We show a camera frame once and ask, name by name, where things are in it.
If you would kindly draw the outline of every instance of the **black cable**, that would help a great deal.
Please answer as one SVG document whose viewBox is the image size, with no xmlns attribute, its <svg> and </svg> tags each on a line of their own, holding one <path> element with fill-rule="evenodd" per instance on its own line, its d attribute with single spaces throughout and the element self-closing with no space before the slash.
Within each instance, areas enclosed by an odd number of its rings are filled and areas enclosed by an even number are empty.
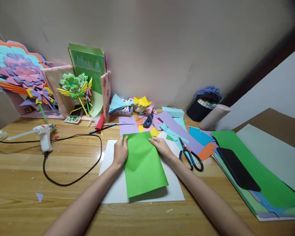
<svg viewBox="0 0 295 236">
<path fill-rule="evenodd" d="M 45 152 L 44 153 L 44 160 L 43 160 L 43 173 L 45 175 L 45 177 L 50 181 L 52 182 L 53 184 L 55 185 L 58 185 L 58 186 L 61 186 L 61 187 L 67 187 L 67 186 L 70 186 L 72 184 L 75 184 L 76 182 L 78 182 L 79 180 L 81 180 L 83 177 L 85 177 L 97 164 L 98 162 L 101 160 L 101 157 L 102 157 L 102 151 L 103 151 L 103 145 L 102 145 L 102 139 L 98 136 L 98 135 L 95 135 L 95 134 L 76 134 L 76 135 L 73 135 L 73 136 L 70 136 L 70 137 L 67 137 L 67 138 L 62 138 L 62 139 L 51 139 L 50 141 L 52 142 L 57 142 L 57 141 L 61 141 L 61 140 L 66 140 L 66 139 L 70 139 L 70 138 L 75 138 L 75 137 L 80 137 L 80 136 L 96 136 L 99 138 L 99 140 L 101 141 L 101 154 L 99 156 L 99 159 L 97 160 L 97 162 L 85 173 L 83 174 L 80 178 L 78 178 L 77 180 L 69 183 L 69 184 L 60 184 L 54 180 L 52 180 L 46 173 L 46 170 L 45 170 L 45 164 L 46 164 L 46 160 L 48 158 L 48 155 L 49 155 L 49 152 Z M 22 141 L 22 142 L 3 142 L 3 141 L 0 141 L 0 143 L 6 143 L 6 144 L 17 144 L 17 143 L 34 143 L 34 142 L 39 142 L 39 140 L 36 140 L 36 141 Z"/>
</svg>

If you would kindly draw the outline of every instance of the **beige wall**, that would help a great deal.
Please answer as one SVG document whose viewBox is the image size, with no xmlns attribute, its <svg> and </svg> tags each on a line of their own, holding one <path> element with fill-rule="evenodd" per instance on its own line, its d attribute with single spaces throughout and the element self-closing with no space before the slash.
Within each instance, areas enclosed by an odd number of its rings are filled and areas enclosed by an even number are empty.
<svg viewBox="0 0 295 236">
<path fill-rule="evenodd" d="M 101 47 L 113 92 L 186 108 L 207 85 L 228 93 L 295 26 L 291 2 L 1 0 L 0 31 L 49 61 Z"/>
</svg>

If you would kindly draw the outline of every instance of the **wooden desk surface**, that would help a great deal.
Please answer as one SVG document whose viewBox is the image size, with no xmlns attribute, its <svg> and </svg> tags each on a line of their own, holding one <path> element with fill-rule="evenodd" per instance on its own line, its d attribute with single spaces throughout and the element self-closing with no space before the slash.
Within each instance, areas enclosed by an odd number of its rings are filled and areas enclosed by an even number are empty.
<svg viewBox="0 0 295 236">
<path fill-rule="evenodd" d="M 110 116 L 107 123 L 117 121 Z M 185 117 L 188 125 L 198 127 Z M 60 138 L 88 133 L 93 127 L 82 121 L 78 126 L 63 120 L 48 120 L 59 129 Z M 46 123 L 44 119 L 20 118 L 3 130 L 14 136 Z M 119 127 L 103 131 L 103 155 L 107 140 L 119 138 Z M 37 140 L 27 135 L 16 141 Z M 53 143 L 46 171 L 59 183 L 69 183 L 84 174 L 99 158 L 98 138 L 78 137 Z M 0 235 L 42 235 L 63 210 L 97 177 L 102 161 L 82 180 L 59 187 L 42 172 L 43 154 L 39 143 L 0 144 Z M 204 161 L 205 170 L 195 172 L 244 219 L 257 235 L 295 235 L 295 221 L 259 222 L 250 212 L 213 158 Z M 102 204 L 86 235 L 218 235 L 194 198 L 181 183 L 185 201 Z M 38 202 L 35 193 L 44 198 Z"/>
</svg>

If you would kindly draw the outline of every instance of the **white wall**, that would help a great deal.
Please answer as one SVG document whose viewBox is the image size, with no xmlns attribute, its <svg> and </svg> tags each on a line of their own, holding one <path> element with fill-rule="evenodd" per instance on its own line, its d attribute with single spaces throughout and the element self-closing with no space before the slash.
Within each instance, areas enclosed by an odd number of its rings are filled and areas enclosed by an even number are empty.
<svg viewBox="0 0 295 236">
<path fill-rule="evenodd" d="M 291 2 L 0 0 L 0 31 L 49 61 L 101 47 L 113 92 L 186 108 L 207 85 L 226 95 L 295 26 Z"/>
<path fill-rule="evenodd" d="M 232 130 L 268 108 L 295 118 L 295 52 L 241 97 L 215 129 Z"/>
</svg>

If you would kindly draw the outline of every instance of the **pen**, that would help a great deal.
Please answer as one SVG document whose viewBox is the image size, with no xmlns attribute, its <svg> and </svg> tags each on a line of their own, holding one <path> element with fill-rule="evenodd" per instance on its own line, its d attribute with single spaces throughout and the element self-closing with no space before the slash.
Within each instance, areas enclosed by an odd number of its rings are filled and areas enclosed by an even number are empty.
<svg viewBox="0 0 295 236">
<path fill-rule="evenodd" d="M 102 128 L 102 129 L 98 129 L 98 130 L 91 131 L 89 134 L 94 134 L 94 133 L 96 133 L 97 131 L 101 131 L 101 130 L 103 130 L 103 129 L 107 129 L 107 128 L 112 127 L 112 126 L 115 126 L 115 125 L 116 125 L 116 124 L 112 124 L 112 125 L 109 125 L 109 126 L 106 126 L 106 127 Z"/>
</svg>

